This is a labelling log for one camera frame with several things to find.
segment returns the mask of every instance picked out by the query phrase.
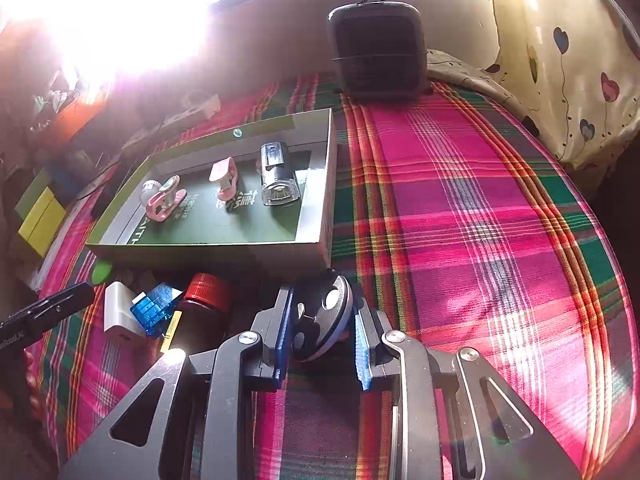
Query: white charger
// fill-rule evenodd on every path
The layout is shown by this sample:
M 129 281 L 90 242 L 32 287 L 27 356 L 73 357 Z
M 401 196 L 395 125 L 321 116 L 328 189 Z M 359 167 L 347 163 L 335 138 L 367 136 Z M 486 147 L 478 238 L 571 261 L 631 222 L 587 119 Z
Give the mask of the white charger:
M 116 343 L 138 346 L 146 342 L 144 329 L 131 313 L 135 296 L 120 282 L 111 283 L 104 291 L 104 333 Z

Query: plaid fabric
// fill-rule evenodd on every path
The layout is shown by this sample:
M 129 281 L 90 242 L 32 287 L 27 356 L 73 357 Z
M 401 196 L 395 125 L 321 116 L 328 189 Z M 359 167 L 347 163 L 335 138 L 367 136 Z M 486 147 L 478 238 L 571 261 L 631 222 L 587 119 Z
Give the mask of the plaid fabric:
M 547 152 L 499 105 L 434 83 L 412 104 L 359 105 L 320 76 L 273 84 L 177 142 L 331 107 L 338 130 L 333 264 L 426 346 L 478 348 L 585 478 L 636 416 L 638 342 L 620 268 L 597 220 Z M 158 149 L 163 149 L 168 142 Z M 86 204 L 43 296 L 87 277 Z M 47 430 L 63 463 L 139 376 L 95 304 L 34 346 Z M 353 364 L 293 365 L 257 396 L 258 478 L 387 478 L 389 394 Z M 445 472 L 450 467 L 444 459 Z

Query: red bottle cap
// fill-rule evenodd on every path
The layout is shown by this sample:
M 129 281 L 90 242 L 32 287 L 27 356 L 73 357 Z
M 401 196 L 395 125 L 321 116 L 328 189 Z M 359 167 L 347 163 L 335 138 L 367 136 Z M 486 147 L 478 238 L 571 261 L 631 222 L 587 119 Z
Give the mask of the red bottle cap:
M 203 303 L 225 313 L 228 313 L 231 309 L 229 284 L 204 272 L 197 273 L 191 279 L 191 283 L 184 293 L 184 298 Z

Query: white wall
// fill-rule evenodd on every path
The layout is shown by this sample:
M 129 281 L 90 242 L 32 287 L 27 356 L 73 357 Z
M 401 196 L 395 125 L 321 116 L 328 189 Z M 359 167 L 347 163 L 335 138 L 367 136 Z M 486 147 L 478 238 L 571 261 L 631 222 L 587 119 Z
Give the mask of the white wall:
M 221 11 L 213 17 L 208 51 L 188 72 L 200 78 L 203 88 L 229 96 L 284 77 L 332 70 L 327 14 L 357 1 L 251 0 Z M 427 48 L 478 68 L 495 61 L 498 43 L 491 0 L 400 1 L 420 11 Z

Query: black heater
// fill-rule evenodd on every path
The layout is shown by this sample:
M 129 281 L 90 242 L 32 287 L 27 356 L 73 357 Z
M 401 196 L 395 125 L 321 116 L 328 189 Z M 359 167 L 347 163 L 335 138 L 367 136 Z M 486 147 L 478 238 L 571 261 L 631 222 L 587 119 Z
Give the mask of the black heater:
M 332 10 L 328 28 L 340 89 L 348 96 L 407 99 L 430 88 L 415 7 L 364 0 Z

